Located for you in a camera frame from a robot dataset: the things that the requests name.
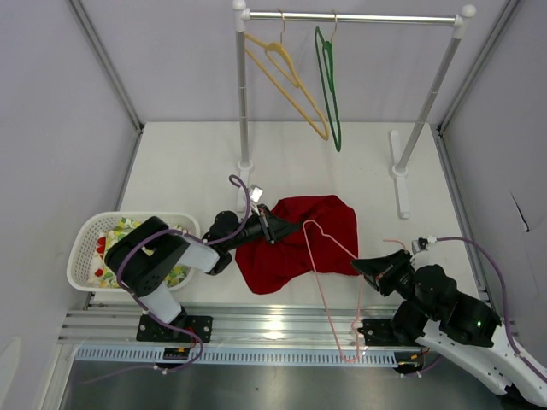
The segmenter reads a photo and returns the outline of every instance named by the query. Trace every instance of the white table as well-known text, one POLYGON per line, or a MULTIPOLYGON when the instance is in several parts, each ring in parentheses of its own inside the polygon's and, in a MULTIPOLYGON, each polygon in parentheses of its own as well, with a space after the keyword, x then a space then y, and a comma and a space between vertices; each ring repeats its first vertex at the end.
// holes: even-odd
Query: white table
MULTIPOLYGON (((264 190, 261 202, 272 208, 288 196, 339 196, 357 215, 359 256, 373 258, 398 250, 383 242, 410 241, 426 235, 461 235, 431 130, 426 126, 409 163, 411 218, 400 220, 390 167, 389 131, 402 143, 412 124, 343 123, 342 152, 322 141, 307 123, 250 124, 250 182, 264 190)), ((237 122, 157 122, 144 129, 121 206, 122 211, 185 212, 199 222, 202 234, 214 217, 234 209, 237 190, 228 175, 238 173, 237 122)), ((468 255, 461 243, 442 243, 430 252, 458 288, 478 297, 468 255)), ((355 308, 358 277, 321 274, 331 308, 355 308)), ((198 272, 175 297, 180 302, 237 305, 322 306, 312 272, 294 278, 280 291, 254 295, 235 261, 218 276, 198 272)), ((382 297, 368 285, 363 307, 395 306, 397 295, 382 297)), ((95 302, 128 302, 129 295, 97 292, 95 302)))

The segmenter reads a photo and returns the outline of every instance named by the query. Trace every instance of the garment rack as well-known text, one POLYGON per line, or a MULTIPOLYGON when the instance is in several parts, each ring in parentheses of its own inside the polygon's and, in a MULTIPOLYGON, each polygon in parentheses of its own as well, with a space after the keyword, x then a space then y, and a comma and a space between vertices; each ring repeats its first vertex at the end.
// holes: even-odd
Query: garment rack
MULTIPOLYGON (((418 24, 434 26, 452 27, 452 37, 443 60, 432 82, 431 88, 427 94, 426 101, 421 107, 420 114, 415 121, 414 128, 410 133, 404 151, 401 153, 401 144, 397 130, 390 132, 391 158, 392 164, 390 174, 395 180, 397 191, 397 207, 399 217, 408 219, 410 217, 409 191, 406 178, 409 174, 407 164, 414 147, 421 134, 421 130, 426 124, 438 90, 443 84, 444 76, 448 71, 450 63, 454 58, 458 45, 462 41, 464 32, 468 23, 476 13, 473 5, 467 5, 462 8, 459 15, 450 16, 412 16, 412 15, 347 15, 334 13, 294 13, 281 11, 253 11, 247 8, 245 0, 233 0, 233 12, 235 14, 236 30, 236 50, 238 62, 238 91, 239 91, 239 134, 241 140, 241 160, 238 162, 239 176, 248 184, 250 172, 253 169, 253 161, 249 153, 249 128, 247 118, 247 84, 245 75, 245 22, 256 21, 317 21, 317 22, 337 22, 337 23, 392 23, 392 24, 418 24)), ((236 209, 244 209, 244 195, 239 190, 236 209)))

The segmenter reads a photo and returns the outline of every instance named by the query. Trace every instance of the patterned cloth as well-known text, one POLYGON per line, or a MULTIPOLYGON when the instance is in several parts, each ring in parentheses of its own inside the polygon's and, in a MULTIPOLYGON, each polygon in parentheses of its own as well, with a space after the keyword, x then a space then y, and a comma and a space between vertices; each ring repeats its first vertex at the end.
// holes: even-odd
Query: patterned cloth
MULTIPOLYGON (((112 248, 114 245, 125 237, 133 229, 139 227, 141 222, 137 220, 130 220, 129 218, 121 218, 118 225, 114 227, 112 231, 100 232, 99 238, 97 240, 97 246, 95 252, 93 253, 93 259, 91 260, 91 268, 89 271, 89 278, 87 282, 98 288, 119 288, 118 281, 116 280, 116 275, 110 270, 108 266, 104 263, 104 255, 112 248)), ((178 229, 182 231, 184 228, 181 225, 170 226, 171 229, 178 229)), ((152 255, 153 251, 144 249, 147 255, 152 255)), ((165 281, 168 284, 168 287, 171 288, 183 280, 190 268, 186 266, 175 265, 171 272, 165 278, 165 281)))

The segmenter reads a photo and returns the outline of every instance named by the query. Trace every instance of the green hanger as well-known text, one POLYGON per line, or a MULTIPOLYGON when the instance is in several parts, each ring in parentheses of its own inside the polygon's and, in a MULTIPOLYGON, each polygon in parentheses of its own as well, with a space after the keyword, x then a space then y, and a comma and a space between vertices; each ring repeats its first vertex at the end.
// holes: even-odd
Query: green hanger
POLYGON ((319 64, 319 73, 321 74, 321 85, 323 87, 323 97, 325 98, 326 114, 328 115, 328 122, 331 126, 332 139, 334 140, 334 147, 337 152, 342 149, 342 129, 340 127, 340 119, 338 117, 338 104, 336 103, 336 90, 334 88, 334 59, 332 58, 332 41, 325 41, 323 34, 319 27, 315 28, 315 53, 317 54, 317 63, 319 64), (334 106, 334 116, 336 117, 336 125, 338 128, 338 134, 334 131, 334 124, 332 123, 331 108, 328 104, 328 98, 326 97, 325 76, 323 75, 323 66, 321 65, 321 55, 319 53, 319 44, 317 38, 321 41, 323 61, 325 62, 325 75, 328 83, 328 89, 332 95, 332 105, 334 106))

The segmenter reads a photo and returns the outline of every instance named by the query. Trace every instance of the laundry basket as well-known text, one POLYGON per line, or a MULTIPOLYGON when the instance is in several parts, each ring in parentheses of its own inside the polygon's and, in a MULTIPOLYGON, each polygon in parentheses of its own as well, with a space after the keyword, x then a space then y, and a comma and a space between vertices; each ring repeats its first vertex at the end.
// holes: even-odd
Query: laundry basket
MULTIPOLYGON (((97 214, 84 223, 70 251, 67 265, 68 282, 77 290, 86 292, 125 292, 120 288, 98 288, 87 282, 99 233, 114 229, 122 217, 145 222, 151 216, 157 216, 169 226, 183 226, 191 235, 200 236, 199 224, 195 218, 188 214, 165 212, 104 212, 97 214)), ((191 268, 184 280, 170 287, 169 290, 174 291, 187 284, 194 274, 194 270, 191 268)))

